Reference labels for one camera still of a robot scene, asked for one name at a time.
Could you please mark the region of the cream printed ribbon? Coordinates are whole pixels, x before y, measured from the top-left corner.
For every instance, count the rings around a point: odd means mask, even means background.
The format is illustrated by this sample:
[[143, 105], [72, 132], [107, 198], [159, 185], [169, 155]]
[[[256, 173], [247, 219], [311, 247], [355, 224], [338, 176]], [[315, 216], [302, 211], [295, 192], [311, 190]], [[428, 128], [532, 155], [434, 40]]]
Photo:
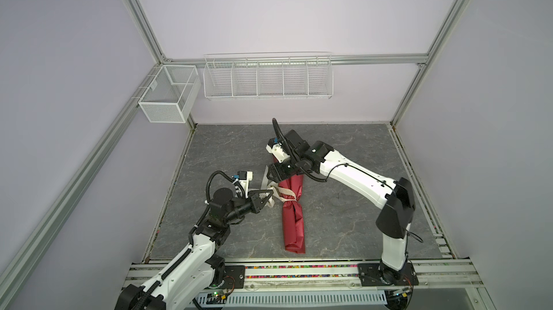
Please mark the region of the cream printed ribbon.
[[298, 198], [294, 191], [280, 187], [277, 183], [274, 181], [271, 181], [268, 179], [268, 173], [269, 173], [269, 167], [266, 166], [262, 178], [262, 184], [261, 189], [262, 190], [268, 190], [269, 195], [267, 196], [268, 202], [267, 205], [269, 208], [273, 208], [276, 201], [280, 201], [282, 203], [285, 202], [297, 202]]

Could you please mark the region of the dark red wrapping paper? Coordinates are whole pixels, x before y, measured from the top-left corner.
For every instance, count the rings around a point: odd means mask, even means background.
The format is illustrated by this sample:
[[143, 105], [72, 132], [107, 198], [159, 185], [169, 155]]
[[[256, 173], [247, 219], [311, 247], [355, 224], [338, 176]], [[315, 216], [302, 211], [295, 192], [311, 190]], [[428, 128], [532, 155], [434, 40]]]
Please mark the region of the dark red wrapping paper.
[[294, 175], [276, 185], [276, 197], [282, 204], [282, 230], [285, 249], [305, 254], [305, 220], [299, 200], [302, 196], [304, 175]]

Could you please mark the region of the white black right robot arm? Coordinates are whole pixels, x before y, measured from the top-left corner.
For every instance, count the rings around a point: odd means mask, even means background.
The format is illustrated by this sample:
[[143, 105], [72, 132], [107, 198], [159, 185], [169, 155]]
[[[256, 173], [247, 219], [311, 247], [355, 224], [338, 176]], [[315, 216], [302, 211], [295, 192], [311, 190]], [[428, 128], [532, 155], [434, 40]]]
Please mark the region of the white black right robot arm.
[[310, 145], [295, 130], [283, 134], [279, 124], [273, 123], [275, 138], [268, 141], [266, 150], [275, 163], [268, 167], [268, 179], [275, 183], [297, 175], [318, 183], [333, 179], [364, 196], [380, 210], [376, 226], [382, 232], [383, 248], [376, 280], [390, 286], [403, 282], [414, 286], [413, 265], [408, 262], [407, 251], [416, 210], [410, 181], [379, 175], [344, 157], [325, 142]]

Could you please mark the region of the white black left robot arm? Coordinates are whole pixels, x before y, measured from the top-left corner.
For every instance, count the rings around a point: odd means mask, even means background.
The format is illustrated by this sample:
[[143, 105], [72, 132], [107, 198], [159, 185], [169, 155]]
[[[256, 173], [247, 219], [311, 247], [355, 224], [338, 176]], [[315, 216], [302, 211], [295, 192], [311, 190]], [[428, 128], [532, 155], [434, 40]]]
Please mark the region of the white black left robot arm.
[[185, 309], [200, 291], [222, 284], [225, 259], [217, 255], [217, 250], [230, 235], [230, 226], [249, 213], [261, 212], [273, 194], [274, 189], [268, 188], [251, 190], [245, 198], [239, 198], [229, 188], [216, 190], [191, 229], [188, 245], [140, 286], [124, 288], [115, 308]]

